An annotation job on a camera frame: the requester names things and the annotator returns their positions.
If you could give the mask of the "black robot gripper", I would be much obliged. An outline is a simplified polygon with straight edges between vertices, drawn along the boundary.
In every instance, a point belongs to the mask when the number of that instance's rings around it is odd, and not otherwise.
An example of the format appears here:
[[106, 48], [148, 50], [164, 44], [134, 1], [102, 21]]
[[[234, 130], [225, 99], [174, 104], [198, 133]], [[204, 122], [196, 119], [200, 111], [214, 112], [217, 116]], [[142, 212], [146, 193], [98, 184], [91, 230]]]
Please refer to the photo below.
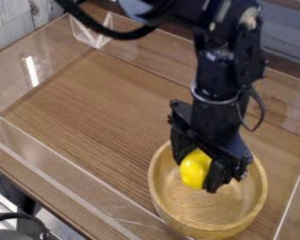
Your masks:
[[201, 96], [190, 88], [192, 104], [169, 102], [169, 141], [177, 165], [198, 148], [210, 158], [204, 190], [214, 193], [232, 179], [240, 181], [252, 162], [252, 154], [238, 134], [252, 88], [237, 91], [225, 100]]

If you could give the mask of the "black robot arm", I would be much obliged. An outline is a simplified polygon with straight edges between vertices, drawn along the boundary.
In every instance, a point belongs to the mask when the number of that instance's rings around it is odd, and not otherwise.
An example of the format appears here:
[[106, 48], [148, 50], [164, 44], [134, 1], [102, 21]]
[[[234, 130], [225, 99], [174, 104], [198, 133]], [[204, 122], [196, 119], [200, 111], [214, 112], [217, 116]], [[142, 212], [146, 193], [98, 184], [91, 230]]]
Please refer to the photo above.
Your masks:
[[192, 153], [209, 157], [208, 169], [182, 178], [213, 193], [248, 173], [252, 153], [238, 129], [257, 129], [245, 123], [249, 101], [260, 97], [253, 83], [262, 78], [261, 4], [257, 0], [117, 0], [141, 26], [114, 31], [95, 21], [71, 0], [55, 0], [61, 8], [90, 30], [117, 40], [146, 36], [174, 19], [192, 29], [196, 74], [189, 92], [192, 102], [169, 102], [169, 142], [174, 162], [181, 165]]

